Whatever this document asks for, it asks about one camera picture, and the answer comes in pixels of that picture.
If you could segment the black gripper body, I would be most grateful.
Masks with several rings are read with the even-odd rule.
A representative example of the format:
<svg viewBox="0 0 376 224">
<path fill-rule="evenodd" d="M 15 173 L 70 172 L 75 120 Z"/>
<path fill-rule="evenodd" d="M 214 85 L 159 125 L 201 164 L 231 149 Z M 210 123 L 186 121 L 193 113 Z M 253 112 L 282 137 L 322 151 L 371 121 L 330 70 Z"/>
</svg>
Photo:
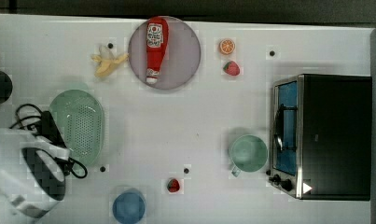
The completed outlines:
<svg viewBox="0 0 376 224">
<path fill-rule="evenodd" d="M 56 147 L 60 147 L 62 149 L 68 150 L 61 133 L 49 111 L 45 111 L 42 113 L 42 135 L 46 137 L 52 145 Z M 68 161 L 69 157 L 63 159 L 60 155 L 55 157 L 56 162 L 61 166 L 63 173 L 65 175 L 69 175 L 70 171 L 70 162 Z"/>
</svg>

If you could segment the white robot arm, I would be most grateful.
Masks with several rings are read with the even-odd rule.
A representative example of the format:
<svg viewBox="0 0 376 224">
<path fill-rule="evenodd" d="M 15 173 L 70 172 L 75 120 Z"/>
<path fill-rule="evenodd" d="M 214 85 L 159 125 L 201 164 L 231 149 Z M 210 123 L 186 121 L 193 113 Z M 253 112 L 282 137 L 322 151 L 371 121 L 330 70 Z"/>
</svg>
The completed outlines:
<svg viewBox="0 0 376 224">
<path fill-rule="evenodd" d="M 60 203 L 69 157 L 48 111 L 26 129 L 0 128 L 0 224 L 35 224 Z"/>
</svg>

